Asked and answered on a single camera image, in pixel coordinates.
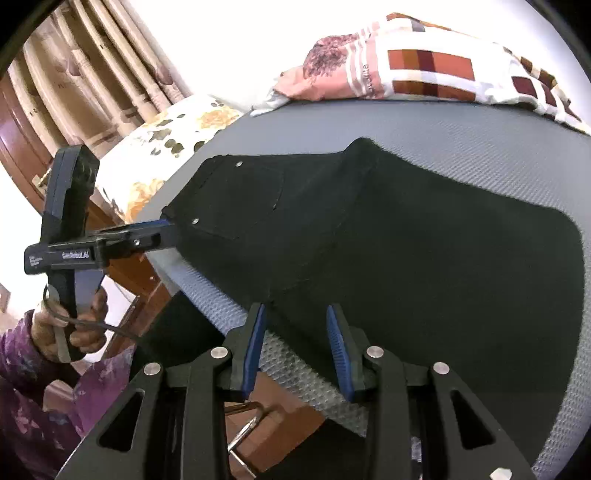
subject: metal rivet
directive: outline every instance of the metal rivet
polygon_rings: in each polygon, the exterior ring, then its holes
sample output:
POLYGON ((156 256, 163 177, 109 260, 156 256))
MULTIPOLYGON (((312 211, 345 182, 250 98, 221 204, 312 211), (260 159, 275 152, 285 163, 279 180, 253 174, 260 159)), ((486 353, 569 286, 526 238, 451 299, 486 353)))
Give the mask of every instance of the metal rivet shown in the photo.
POLYGON ((491 473, 491 480, 511 480, 513 472, 508 468, 498 468, 491 473))
POLYGON ((433 365, 433 369, 439 375, 447 375, 449 373, 449 365, 444 364, 443 362, 437 362, 435 365, 433 365))
POLYGON ((212 348, 211 354, 214 358, 224 358, 228 354, 228 349, 224 346, 217 346, 212 348))
POLYGON ((367 354, 371 358, 382 358, 384 356, 384 349, 380 346, 371 346, 367 349, 367 354))
POLYGON ((147 365, 144 367, 144 373, 145 373, 146 375, 150 375, 150 376, 152 376, 152 375, 155 375, 155 374, 157 374, 158 372, 160 372, 160 369, 161 369, 161 368, 162 368, 162 367, 160 367, 160 364, 157 364, 156 362, 152 362, 152 363, 150 363, 150 364, 147 364, 147 365))

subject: wall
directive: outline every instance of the wall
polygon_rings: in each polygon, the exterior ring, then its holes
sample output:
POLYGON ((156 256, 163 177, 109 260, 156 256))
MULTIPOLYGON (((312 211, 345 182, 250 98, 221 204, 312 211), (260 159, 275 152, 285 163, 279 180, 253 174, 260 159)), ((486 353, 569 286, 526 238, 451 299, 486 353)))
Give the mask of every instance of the wall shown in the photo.
MULTIPOLYGON (((35 308, 47 283, 46 275, 25 275, 23 267, 25 248, 39 241, 40 232, 41 216, 0 165, 0 283, 11 292, 7 313, 16 319, 35 308)), ((109 296, 106 322, 118 325, 134 297, 110 278, 103 286, 109 296)), ((96 361, 102 352, 86 358, 96 361)))
POLYGON ((319 38, 352 33, 392 11, 505 45, 557 76, 573 110, 591 122, 591 83, 525 0, 123 0, 191 93, 248 110, 270 80, 301 64, 319 38))

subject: person's hand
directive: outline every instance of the person's hand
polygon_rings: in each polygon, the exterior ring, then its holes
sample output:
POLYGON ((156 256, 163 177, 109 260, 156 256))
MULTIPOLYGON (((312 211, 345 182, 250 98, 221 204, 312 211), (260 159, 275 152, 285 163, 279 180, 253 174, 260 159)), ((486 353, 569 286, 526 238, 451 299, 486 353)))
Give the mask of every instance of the person's hand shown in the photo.
MULTIPOLYGON (((69 317, 64 307, 51 300, 47 300, 47 302, 54 312, 69 317)), ((81 314, 78 318, 80 320, 90 320, 91 322, 104 322, 108 311, 107 292, 101 287, 95 294, 91 310, 81 314)), ((31 338, 45 358, 52 362, 58 362, 56 337, 53 332, 54 326, 65 327, 67 322, 54 318, 41 302, 33 314, 31 338)), ((70 343, 78 347, 82 353, 97 352, 103 348, 106 341, 105 331, 101 328, 76 325, 76 330, 70 335, 70 343)))

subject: curtain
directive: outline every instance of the curtain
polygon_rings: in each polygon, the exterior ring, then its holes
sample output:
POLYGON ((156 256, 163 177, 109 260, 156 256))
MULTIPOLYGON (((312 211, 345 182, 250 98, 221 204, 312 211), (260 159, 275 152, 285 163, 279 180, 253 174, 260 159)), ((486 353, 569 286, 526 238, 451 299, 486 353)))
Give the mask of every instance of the curtain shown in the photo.
POLYGON ((102 158, 183 94, 119 0, 70 0, 25 42, 8 70, 51 155, 86 144, 102 158))

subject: floral pattern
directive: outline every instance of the floral pattern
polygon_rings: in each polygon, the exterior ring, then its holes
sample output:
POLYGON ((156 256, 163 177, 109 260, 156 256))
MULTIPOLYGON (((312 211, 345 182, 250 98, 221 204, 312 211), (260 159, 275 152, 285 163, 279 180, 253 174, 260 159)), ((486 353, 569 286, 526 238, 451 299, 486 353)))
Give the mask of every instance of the floral pattern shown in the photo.
POLYGON ((76 385, 68 414, 44 411, 45 387, 65 367, 39 353, 30 336, 32 318, 28 312, 0 335, 0 435, 35 479, 50 480, 127 385, 133 349, 93 364, 76 385))

